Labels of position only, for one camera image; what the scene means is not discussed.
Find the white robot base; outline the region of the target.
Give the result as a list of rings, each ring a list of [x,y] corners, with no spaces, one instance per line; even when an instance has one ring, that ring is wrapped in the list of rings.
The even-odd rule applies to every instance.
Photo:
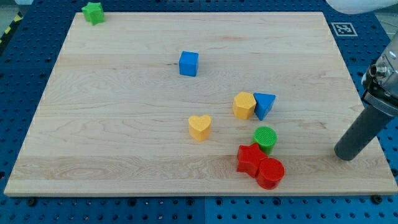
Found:
[[[361,14],[397,4],[397,0],[326,0],[334,10],[343,14]]]

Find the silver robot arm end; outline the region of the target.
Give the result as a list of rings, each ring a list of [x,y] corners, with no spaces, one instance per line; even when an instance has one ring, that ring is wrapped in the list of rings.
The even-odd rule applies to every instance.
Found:
[[[368,67],[361,83],[363,101],[389,116],[397,116],[397,33]]]

